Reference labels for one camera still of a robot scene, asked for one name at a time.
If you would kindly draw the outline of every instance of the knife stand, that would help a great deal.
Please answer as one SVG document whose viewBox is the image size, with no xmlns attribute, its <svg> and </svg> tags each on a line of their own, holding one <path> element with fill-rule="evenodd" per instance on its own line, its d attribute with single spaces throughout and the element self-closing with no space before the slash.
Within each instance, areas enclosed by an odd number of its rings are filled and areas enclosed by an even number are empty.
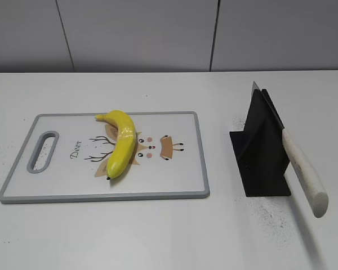
<svg viewBox="0 0 338 270">
<path fill-rule="evenodd" d="M 260 90 L 253 91 L 244 130 L 230 132 L 230 138 L 247 197 L 291 195 L 282 130 Z"/>
</svg>

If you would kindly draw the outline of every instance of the cutting board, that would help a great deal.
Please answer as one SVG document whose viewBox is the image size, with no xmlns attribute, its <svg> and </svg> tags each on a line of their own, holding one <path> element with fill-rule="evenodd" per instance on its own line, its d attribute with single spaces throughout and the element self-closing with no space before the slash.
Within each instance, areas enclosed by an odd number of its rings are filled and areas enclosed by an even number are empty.
<svg viewBox="0 0 338 270">
<path fill-rule="evenodd" d="M 38 115 L 0 191 L 0 201 L 63 203 L 209 195 L 195 112 L 129 113 L 137 148 L 124 174 L 109 181 L 105 165 L 115 149 L 117 129 L 96 121 L 95 115 Z"/>
</svg>

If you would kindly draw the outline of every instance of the banana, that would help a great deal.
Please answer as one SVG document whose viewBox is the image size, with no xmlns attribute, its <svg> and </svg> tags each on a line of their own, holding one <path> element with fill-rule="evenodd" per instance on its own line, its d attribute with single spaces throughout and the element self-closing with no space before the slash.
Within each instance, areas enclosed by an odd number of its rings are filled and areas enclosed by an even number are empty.
<svg viewBox="0 0 338 270">
<path fill-rule="evenodd" d="M 110 180 L 121 175 L 129 164 L 136 144 L 135 126 L 129 115 L 118 110 L 96 115 L 95 118 L 118 128 L 117 144 L 106 165 L 107 179 Z"/>
</svg>

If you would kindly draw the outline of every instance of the knife handle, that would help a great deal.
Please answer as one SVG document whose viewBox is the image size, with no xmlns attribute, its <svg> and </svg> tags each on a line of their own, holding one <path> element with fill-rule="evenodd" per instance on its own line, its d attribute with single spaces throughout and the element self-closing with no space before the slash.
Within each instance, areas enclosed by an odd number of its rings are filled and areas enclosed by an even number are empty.
<svg viewBox="0 0 338 270">
<path fill-rule="evenodd" d="M 322 217 L 329 199 L 317 172 L 286 128 L 282 130 L 282 142 L 314 216 Z"/>
</svg>

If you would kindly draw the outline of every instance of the gray cutting board rim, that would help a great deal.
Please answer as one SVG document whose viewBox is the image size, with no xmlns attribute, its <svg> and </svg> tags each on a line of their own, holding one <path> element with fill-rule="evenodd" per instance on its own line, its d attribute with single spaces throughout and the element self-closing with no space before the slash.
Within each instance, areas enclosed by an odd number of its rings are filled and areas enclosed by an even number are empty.
<svg viewBox="0 0 338 270">
<path fill-rule="evenodd" d="M 168 192 L 138 192 L 138 193 L 103 193 L 103 194 L 78 194 L 78 195 L 45 195 L 45 196 L 6 196 L 5 191 L 10 184 L 12 175 L 25 151 L 30 137 L 40 118 L 46 116 L 94 116 L 104 113 L 80 113 L 80 114 L 39 114 L 36 116 L 28 135 L 15 159 L 15 162 L 0 190 L 0 202 L 3 204 L 26 203 L 76 203 L 87 201 L 121 201 L 121 200 L 156 200 L 156 199 L 200 199 L 210 195 L 198 116 L 194 111 L 169 111 L 169 112 L 129 112 L 128 115 L 192 115 L 195 124 L 197 145 L 201 164 L 203 190 L 195 191 L 168 191 Z"/>
</svg>

